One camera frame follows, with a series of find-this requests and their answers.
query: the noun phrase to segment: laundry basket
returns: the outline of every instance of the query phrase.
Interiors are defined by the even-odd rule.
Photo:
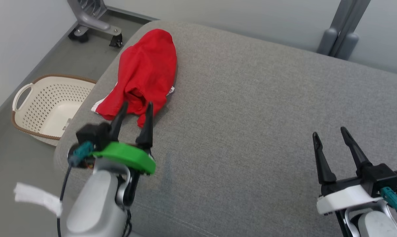
[[[13,101],[12,122],[20,131],[56,146],[95,81],[72,75],[45,75],[22,87]],[[20,97],[27,97],[18,106]]]

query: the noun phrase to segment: gray table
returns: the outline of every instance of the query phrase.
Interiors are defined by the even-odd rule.
[[[156,174],[143,177],[132,206],[134,231],[147,236],[341,236],[320,216],[311,134],[318,131],[338,179],[355,175],[346,126],[373,164],[397,170],[397,75],[335,58],[182,22],[154,21],[171,33],[178,56],[175,92],[155,118]],[[109,66],[66,129],[66,152],[90,111],[117,81]],[[133,142],[137,118],[120,140]],[[76,195],[88,171],[73,171]]]

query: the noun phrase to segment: cable connector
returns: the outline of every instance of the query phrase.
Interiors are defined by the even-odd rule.
[[[397,212],[397,194],[389,187],[382,188],[381,191],[382,198]]]
[[[86,159],[90,153],[94,151],[94,146],[90,141],[86,141],[74,150],[73,155],[68,159],[68,163],[72,167],[77,167],[78,164]]]

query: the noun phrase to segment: basket bottom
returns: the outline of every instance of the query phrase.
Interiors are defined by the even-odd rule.
[[[66,101],[56,105],[45,120],[40,133],[61,137],[82,102]]]

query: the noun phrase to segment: gray floor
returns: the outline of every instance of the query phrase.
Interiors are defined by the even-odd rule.
[[[106,14],[102,19],[123,29],[124,42],[146,23],[117,13]],[[89,42],[84,44],[65,38],[32,73],[30,81],[49,73],[98,80],[119,50],[108,46],[111,36],[91,31],[89,36]],[[55,147],[16,130],[10,119],[9,103],[0,111],[0,237],[57,236],[54,214],[43,207],[15,203],[13,194],[16,182],[24,182],[59,195],[62,180],[52,164]],[[64,198],[64,223],[73,202]]]

